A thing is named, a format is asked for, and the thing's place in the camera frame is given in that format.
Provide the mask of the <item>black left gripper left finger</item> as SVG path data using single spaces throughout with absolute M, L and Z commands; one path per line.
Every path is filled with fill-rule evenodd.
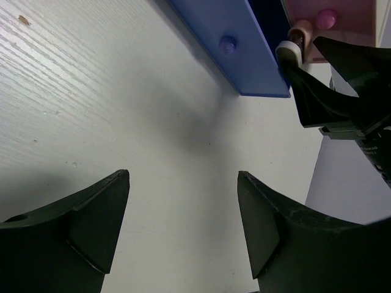
M 128 170 L 1 223 L 1 292 L 100 292 L 130 192 Z

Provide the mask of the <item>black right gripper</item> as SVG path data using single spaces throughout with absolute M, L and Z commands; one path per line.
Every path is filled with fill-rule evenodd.
M 390 49 L 317 37 L 313 44 L 357 93 L 338 93 L 291 62 L 282 73 L 293 89 L 299 121 L 334 140 L 353 140 L 390 182 Z

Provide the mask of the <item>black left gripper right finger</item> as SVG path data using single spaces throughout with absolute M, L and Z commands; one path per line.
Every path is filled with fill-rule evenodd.
M 336 219 L 245 171 L 237 194 L 260 292 L 390 291 L 390 219 L 368 225 Z

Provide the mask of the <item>pink white small stapler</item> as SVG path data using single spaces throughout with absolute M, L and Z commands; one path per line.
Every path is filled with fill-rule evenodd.
M 334 25 L 319 16 L 315 26 L 314 29 L 310 21 L 299 20 L 290 28 L 287 39 L 281 41 L 275 50 L 277 63 L 281 70 L 284 65 L 293 65 L 306 72 L 310 71 L 312 58 L 309 57 L 309 51 L 314 34 L 329 30 Z

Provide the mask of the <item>pink drawer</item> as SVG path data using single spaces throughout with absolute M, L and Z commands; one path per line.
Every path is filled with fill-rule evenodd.
M 324 36 L 361 46 L 376 46 L 376 1 L 369 0 L 291 0 L 284 1 L 290 21 L 308 20 L 315 29 L 320 16 L 334 26 L 319 31 Z

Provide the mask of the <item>blue wide drawer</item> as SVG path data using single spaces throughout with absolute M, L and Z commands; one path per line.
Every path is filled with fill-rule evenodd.
M 290 28 L 283 1 L 169 3 L 240 95 L 290 97 L 275 54 Z

